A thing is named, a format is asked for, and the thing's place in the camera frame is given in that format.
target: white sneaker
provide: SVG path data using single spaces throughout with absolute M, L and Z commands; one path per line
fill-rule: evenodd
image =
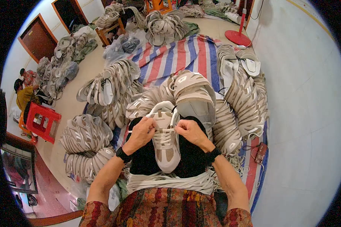
M 147 117 L 154 118 L 157 122 L 152 139 L 155 159 L 164 173 L 170 173 L 181 160 L 178 134 L 174 131 L 174 127 L 180 120 L 178 111 L 170 101 L 163 101 L 155 105 Z

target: floral shirt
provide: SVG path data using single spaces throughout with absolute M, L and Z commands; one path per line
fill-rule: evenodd
M 25 71 L 22 75 L 24 77 L 23 84 L 25 87 L 32 86 L 34 83 L 34 78 L 37 76 L 36 72 L 33 72 L 32 70 Z
M 253 226 L 246 210 L 229 210 L 222 223 L 215 210 L 215 200 L 209 195 L 177 188 L 147 188 L 130 194 L 113 212 L 101 202 L 88 202 L 79 227 Z

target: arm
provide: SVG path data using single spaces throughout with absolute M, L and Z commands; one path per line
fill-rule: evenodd
M 147 144 L 154 136 L 155 125 L 154 119 L 143 117 L 134 126 L 129 140 L 123 146 L 123 151 L 129 156 Z M 108 205 L 110 189 L 116 183 L 123 167 L 124 161 L 121 158 L 116 156 L 111 158 L 91 184 L 86 202 L 98 201 Z
M 205 153 L 215 149 L 214 144 L 193 120 L 180 120 L 174 130 L 200 147 Z M 227 210 L 242 208 L 250 212 L 248 191 L 234 167 L 222 155 L 217 156 L 212 165 L 215 168 L 222 189 L 226 192 L 228 199 Z

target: shoe tongue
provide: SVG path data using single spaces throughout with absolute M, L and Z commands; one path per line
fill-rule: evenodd
M 155 127 L 156 131 L 163 133 L 163 129 L 170 129 L 171 128 L 171 120 L 172 120 L 172 113 L 171 112 L 162 112 L 158 111 L 151 115 L 154 118 L 155 122 L 157 122 L 157 126 Z

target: left hand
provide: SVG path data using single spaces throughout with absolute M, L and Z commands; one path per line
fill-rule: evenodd
M 143 117 L 139 123 L 133 127 L 133 132 L 131 133 L 129 140 L 123 146 L 123 151 L 127 155 L 131 155 L 139 148 L 146 145 L 153 138 L 156 125 L 153 118 Z

